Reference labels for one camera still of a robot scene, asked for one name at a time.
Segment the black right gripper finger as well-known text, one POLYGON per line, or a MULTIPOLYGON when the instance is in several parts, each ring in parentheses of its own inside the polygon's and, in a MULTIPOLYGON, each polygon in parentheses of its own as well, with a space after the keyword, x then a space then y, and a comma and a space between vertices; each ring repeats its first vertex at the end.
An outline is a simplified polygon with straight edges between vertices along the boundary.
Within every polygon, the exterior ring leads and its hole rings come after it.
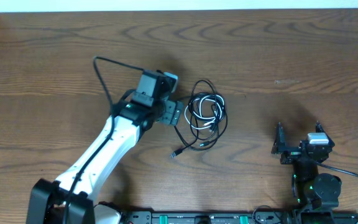
POLYGON ((285 135, 281 123, 276 125, 275 140, 272 146, 272 154, 281 154, 287 148, 285 135))
POLYGON ((317 121, 315 124, 315 132, 316 133, 325 133, 326 132, 319 121, 317 121))

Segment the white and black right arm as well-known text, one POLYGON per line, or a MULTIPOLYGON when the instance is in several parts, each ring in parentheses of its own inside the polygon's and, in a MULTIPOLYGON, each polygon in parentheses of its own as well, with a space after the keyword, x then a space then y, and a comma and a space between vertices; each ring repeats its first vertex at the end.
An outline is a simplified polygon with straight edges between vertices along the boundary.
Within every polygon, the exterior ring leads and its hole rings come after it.
POLYGON ((300 208, 293 213, 300 222, 304 213, 331 213, 339 206, 342 181, 339 177, 320 173, 318 166, 329 158, 335 143, 322 125, 316 123, 315 132, 308 133, 298 146, 288 146, 280 123, 275 128, 272 154, 280 155, 280 163, 293 166, 292 191, 300 208))

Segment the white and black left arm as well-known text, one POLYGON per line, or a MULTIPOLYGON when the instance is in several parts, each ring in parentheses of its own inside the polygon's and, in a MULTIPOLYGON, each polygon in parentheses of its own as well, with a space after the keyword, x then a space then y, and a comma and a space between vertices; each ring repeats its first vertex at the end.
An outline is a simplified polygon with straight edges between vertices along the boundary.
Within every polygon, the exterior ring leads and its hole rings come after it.
POLYGON ((183 103, 172 101, 178 77, 144 70, 136 89, 110 107, 103 130, 53 182, 40 179, 30 193, 27 223, 119 223, 121 213, 97 204, 99 191, 122 157, 156 122, 174 126, 183 103))

